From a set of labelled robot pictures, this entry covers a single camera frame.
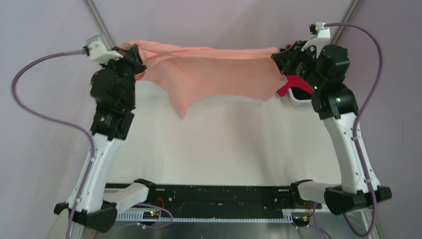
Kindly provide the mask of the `aluminium frame post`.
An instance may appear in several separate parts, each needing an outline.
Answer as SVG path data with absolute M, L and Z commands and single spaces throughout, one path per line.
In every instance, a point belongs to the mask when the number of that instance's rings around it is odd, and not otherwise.
M 87 11 L 89 12 L 94 24 L 96 25 L 100 34 L 102 34 L 106 38 L 106 42 L 110 46 L 116 46 L 113 37 L 111 36 L 105 21 L 103 20 L 99 9 L 97 8 L 94 0 L 82 0 L 83 4 L 85 5 Z
M 354 18 L 355 14 L 358 12 L 362 3 L 363 3 L 363 0 L 352 0 L 349 3 L 349 6 L 347 7 L 340 22 L 350 23 L 352 19 Z M 344 26 L 338 26 L 332 39 L 333 40 L 339 39 L 343 35 L 344 31 L 345 31 Z

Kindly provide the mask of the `white plastic basket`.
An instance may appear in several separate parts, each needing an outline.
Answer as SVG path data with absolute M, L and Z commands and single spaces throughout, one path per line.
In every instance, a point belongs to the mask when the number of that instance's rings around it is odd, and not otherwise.
M 294 96 L 294 94 L 291 90 L 288 90 L 288 96 L 289 96 L 289 101 L 290 101 L 291 105 L 294 106 L 294 107 L 301 107 L 301 106 L 312 104 L 311 99 L 299 100 L 299 99 L 295 98 L 295 96 Z

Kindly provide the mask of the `salmon pink t-shirt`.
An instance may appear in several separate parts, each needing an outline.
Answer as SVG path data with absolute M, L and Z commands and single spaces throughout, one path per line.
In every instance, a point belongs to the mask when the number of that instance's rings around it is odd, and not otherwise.
M 146 66 L 135 76 L 166 91 L 183 119 L 190 103 L 228 95 L 267 101 L 284 86 L 283 76 L 271 55 L 277 48 L 222 50 L 209 47 L 180 47 L 153 41 L 128 41 L 123 49 L 136 46 Z

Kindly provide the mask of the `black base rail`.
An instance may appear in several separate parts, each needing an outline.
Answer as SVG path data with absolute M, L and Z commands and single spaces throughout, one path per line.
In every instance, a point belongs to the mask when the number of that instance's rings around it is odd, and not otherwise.
M 156 185 L 147 204 L 163 206 L 178 220 L 276 220 L 286 210 L 307 210 L 313 201 L 290 186 Z

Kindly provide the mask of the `right controller board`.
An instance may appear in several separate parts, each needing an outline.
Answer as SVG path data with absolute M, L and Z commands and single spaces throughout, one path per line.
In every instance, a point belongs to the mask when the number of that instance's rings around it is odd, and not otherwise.
M 308 227 L 311 222 L 311 217 L 303 216 L 303 217 L 292 217 L 292 225 L 301 228 L 301 227 Z

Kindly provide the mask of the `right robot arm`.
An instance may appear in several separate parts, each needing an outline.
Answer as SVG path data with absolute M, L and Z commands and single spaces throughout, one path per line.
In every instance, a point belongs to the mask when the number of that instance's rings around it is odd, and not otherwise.
M 291 205 L 301 208 L 313 201 L 325 204 L 334 215 L 341 215 L 390 199 L 391 189 L 382 186 L 376 177 L 355 122 L 359 115 L 355 95 L 343 82 L 350 64 L 347 50 L 330 44 L 317 53 L 313 48 L 303 50 L 304 45 L 297 41 L 271 58 L 282 75 L 297 75 L 313 89 L 312 107 L 332 140 L 341 183 L 294 182 L 291 186 L 295 191 L 289 194 Z

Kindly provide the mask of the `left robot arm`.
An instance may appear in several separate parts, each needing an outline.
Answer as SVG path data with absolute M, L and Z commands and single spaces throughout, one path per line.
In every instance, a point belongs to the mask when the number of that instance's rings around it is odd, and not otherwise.
M 90 94 L 96 101 L 88 132 L 91 146 L 74 192 L 66 202 L 56 204 L 54 213 L 68 210 L 71 223 L 106 233 L 122 212 L 138 203 L 152 207 L 157 201 L 156 192 L 150 189 L 153 183 L 143 179 L 104 194 L 107 177 L 134 118 L 135 77 L 146 67 L 134 45 L 108 50 L 92 43 L 88 50 L 101 66 L 91 79 Z

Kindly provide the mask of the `left controller board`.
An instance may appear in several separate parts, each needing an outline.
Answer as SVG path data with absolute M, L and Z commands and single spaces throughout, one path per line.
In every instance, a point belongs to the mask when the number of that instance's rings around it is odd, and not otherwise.
M 144 211 L 142 214 L 143 220 L 157 220 L 160 219 L 160 211 Z

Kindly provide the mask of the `left aluminium frame post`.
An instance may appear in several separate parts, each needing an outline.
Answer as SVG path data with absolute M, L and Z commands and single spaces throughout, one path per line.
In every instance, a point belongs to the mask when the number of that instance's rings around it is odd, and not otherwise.
M 89 12 L 94 24 L 96 25 L 100 34 L 102 34 L 106 38 L 106 42 L 110 46 L 116 46 L 113 37 L 111 36 L 105 21 L 103 20 L 99 9 L 97 8 L 94 0 L 82 0 L 83 4 L 85 5 L 87 11 Z

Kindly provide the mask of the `right aluminium frame post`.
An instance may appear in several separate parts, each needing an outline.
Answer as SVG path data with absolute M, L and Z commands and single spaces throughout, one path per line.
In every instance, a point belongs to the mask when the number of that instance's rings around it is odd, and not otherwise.
M 362 3 L 363 3 L 363 0 L 352 0 L 349 3 L 349 6 L 347 7 L 340 22 L 350 23 L 352 19 L 354 18 L 355 14 L 358 12 Z M 333 40 L 339 39 L 343 35 L 344 31 L 345 31 L 344 26 L 338 26 L 332 39 Z

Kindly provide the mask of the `controller board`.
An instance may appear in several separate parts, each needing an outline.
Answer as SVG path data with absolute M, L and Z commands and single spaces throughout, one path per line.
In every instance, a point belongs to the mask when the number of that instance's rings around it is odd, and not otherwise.
M 292 225 L 301 228 L 301 227 L 308 227 L 311 222 L 311 217 L 303 216 L 303 217 L 292 217 Z
M 160 219 L 160 211 L 144 211 L 142 214 L 143 220 L 157 220 Z

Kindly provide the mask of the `red t-shirt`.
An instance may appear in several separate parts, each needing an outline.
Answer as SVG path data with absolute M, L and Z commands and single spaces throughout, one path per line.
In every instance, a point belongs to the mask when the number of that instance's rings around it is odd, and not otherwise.
M 276 91 L 278 96 L 284 97 L 288 93 L 288 90 L 292 88 L 299 88 L 309 94 L 313 93 L 313 89 L 298 75 L 287 76 L 286 79 L 286 84 Z

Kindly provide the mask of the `black t-shirt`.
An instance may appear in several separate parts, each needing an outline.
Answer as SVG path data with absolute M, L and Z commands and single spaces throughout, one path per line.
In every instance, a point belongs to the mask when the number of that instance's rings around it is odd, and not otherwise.
M 291 88 L 293 98 L 298 101 L 310 100 L 312 94 L 300 88 Z

